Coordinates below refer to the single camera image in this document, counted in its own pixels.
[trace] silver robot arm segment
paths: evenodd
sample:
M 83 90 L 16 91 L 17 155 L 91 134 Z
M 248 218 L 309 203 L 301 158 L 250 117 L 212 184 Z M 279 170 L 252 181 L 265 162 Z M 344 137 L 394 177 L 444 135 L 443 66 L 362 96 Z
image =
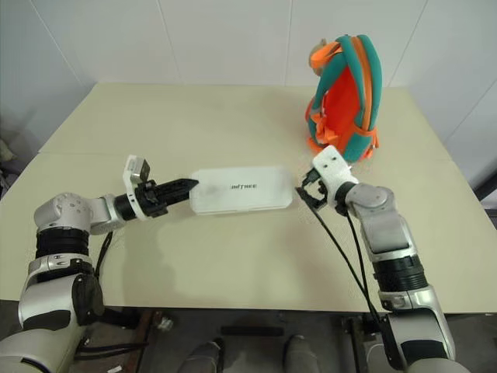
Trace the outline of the silver robot arm segment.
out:
M 166 214 L 169 205 L 188 199 L 198 184 L 179 179 L 156 185 L 148 180 L 149 171 L 144 159 L 131 155 L 123 174 L 126 194 L 86 199 L 61 193 L 36 210 L 36 258 L 19 301 L 23 331 L 0 342 L 0 371 L 68 371 L 86 326 L 104 312 L 89 235 Z
M 340 214 L 350 211 L 360 221 L 380 288 L 378 295 L 383 308 L 389 311 L 380 327 L 390 365 L 407 371 L 420 366 L 416 361 L 425 361 L 426 367 L 429 361 L 442 359 L 450 363 L 433 363 L 433 367 L 449 364 L 452 372 L 467 372 L 454 361 L 454 341 L 447 321 L 435 290 L 426 280 L 408 225 L 397 212 L 393 192 L 359 183 L 332 146 L 321 151 L 312 165 L 302 187 L 297 188 L 306 203 L 316 209 L 327 204 Z M 316 181 L 324 195 L 321 200 L 304 190 Z

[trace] white wall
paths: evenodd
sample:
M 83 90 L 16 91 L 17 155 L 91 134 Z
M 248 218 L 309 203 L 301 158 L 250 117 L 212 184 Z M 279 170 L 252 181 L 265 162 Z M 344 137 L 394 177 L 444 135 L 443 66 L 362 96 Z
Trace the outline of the white wall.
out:
M 365 33 L 474 186 L 497 167 L 496 19 L 493 0 L 0 0 L 0 128 L 28 161 L 95 82 L 315 85 L 308 51 Z

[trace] white tablet case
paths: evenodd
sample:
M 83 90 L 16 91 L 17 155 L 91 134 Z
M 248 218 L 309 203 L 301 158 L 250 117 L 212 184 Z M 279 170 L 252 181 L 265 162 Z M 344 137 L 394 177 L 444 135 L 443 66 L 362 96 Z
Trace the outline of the white tablet case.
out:
M 281 166 L 201 169 L 189 192 L 197 214 L 220 214 L 288 207 L 294 195 L 290 173 Z

